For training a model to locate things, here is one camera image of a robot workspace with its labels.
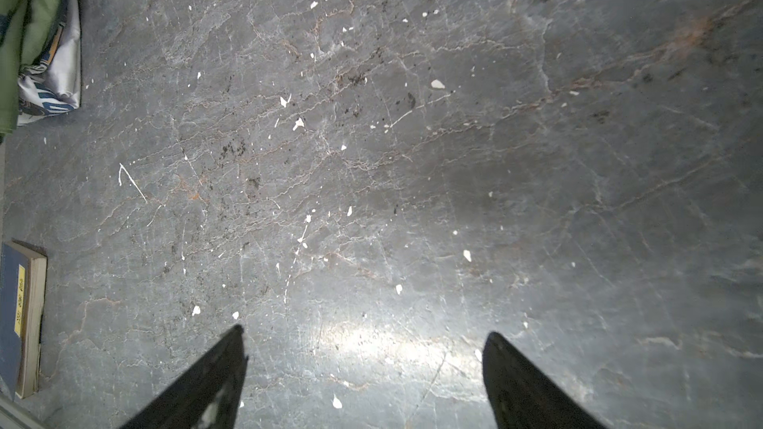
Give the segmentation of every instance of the blue book cover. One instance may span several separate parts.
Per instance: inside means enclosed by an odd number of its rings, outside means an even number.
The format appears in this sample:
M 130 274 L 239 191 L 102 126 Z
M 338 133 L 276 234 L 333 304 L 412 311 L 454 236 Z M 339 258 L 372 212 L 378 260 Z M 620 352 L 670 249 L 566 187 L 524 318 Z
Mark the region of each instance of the blue book cover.
M 16 394 L 24 334 L 24 297 L 29 277 L 29 259 L 21 252 L 2 246 L 0 262 L 0 377 Z

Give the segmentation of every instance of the fabric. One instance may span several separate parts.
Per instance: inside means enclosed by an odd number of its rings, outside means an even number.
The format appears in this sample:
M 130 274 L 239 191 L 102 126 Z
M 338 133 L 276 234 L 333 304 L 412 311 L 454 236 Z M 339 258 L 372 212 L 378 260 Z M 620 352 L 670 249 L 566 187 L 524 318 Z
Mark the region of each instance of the fabric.
M 29 0 L 0 0 L 4 30 L 0 43 L 0 134 L 16 129 L 18 120 L 17 77 L 21 65 L 21 41 Z
M 37 63 L 40 55 L 52 43 L 59 22 L 66 16 L 66 5 L 67 0 L 29 0 L 24 42 L 21 44 L 22 71 Z

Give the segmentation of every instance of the yellow label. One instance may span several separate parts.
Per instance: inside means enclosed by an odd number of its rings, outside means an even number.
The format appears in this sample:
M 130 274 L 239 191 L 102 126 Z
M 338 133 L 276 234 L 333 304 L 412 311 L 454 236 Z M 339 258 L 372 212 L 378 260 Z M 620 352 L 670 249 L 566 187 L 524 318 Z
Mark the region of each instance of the yellow label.
M 16 326 L 14 330 L 16 334 L 21 337 L 21 319 L 24 317 L 24 285 L 26 279 L 27 270 L 22 266 L 18 266 L 18 293 L 16 293 Z

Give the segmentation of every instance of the white paint drip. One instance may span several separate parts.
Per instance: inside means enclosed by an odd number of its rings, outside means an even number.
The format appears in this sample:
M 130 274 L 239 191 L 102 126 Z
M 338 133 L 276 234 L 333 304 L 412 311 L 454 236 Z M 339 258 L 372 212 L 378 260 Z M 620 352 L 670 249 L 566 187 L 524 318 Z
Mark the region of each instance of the white paint drip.
M 143 197 L 143 200 L 146 201 L 146 204 L 148 204 L 148 199 L 146 199 L 146 196 L 143 195 L 143 191 L 140 190 L 140 188 L 138 187 L 137 184 L 135 184 L 135 180 L 133 180 L 133 177 L 130 176 L 130 173 L 128 173 L 127 168 L 125 168 L 122 165 L 122 163 L 119 163 L 119 185 L 120 186 L 122 185 L 122 171 L 124 171 L 124 173 L 128 176 L 128 178 L 130 179 L 130 182 L 133 184 L 133 186 L 135 186 L 135 189 L 138 189 L 138 192 L 140 193 L 140 196 Z

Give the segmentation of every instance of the marble floor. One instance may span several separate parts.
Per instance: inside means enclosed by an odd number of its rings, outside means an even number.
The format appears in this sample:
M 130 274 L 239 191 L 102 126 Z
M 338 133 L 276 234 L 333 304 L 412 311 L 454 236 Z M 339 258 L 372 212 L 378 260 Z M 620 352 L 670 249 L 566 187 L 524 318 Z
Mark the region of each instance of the marble floor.
M 234 323 L 238 427 L 494 427 L 491 330 L 608 427 L 763 419 L 763 0 L 81 20 L 83 107 L 5 158 L 50 426 L 118 427 Z

